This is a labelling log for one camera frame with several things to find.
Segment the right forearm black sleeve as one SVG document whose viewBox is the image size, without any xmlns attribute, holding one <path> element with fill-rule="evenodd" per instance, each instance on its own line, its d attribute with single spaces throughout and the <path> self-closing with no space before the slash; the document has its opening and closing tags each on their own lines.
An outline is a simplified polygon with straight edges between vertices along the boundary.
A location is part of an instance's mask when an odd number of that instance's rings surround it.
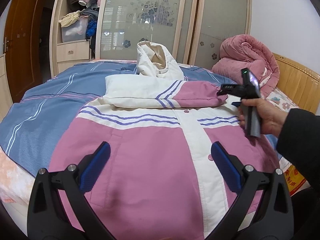
<svg viewBox="0 0 320 240">
<path fill-rule="evenodd" d="M 319 191 L 319 116 L 303 109 L 291 109 L 276 149 Z"/>
</svg>

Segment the person's right hand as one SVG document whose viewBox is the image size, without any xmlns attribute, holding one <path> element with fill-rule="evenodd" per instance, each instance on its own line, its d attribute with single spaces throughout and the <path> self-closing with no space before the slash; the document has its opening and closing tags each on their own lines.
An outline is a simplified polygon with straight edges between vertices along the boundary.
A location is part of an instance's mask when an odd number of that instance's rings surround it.
<svg viewBox="0 0 320 240">
<path fill-rule="evenodd" d="M 261 133 L 279 137 L 288 113 L 281 111 L 265 99 L 242 99 L 242 106 L 256 107 L 261 118 Z"/>
</svg>

